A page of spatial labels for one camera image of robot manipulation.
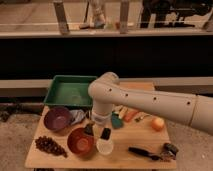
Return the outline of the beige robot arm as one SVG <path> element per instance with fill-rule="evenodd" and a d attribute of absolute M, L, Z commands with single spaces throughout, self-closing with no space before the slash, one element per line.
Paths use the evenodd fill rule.
<path fill-rule="evenodd" d="M 115 105 L 161 117 L 213 136 L 213 98 L 165 91 L 125 88 L 114 72 L 106 72 L 88 86 L 92 120 L 105 125 Z"/>

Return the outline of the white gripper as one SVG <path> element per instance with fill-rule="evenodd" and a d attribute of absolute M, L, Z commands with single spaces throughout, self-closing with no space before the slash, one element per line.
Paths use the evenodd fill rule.
<path fill-rule="evenodd" d="M 98 115 L 96 113 L 93 113 L 91 116 L 91 119 L 98 125 L 105 125 L 109 121 L 109 115 Z M 94 135 L 93 132 L 93 125 L 91 123 L 88 123 L 84 127 L 84 133 L 90 136 Z M 101 134 L 101 138 L 104 140 L 108 140 L 111 135 L 111 129 L 105 128 Z"/>

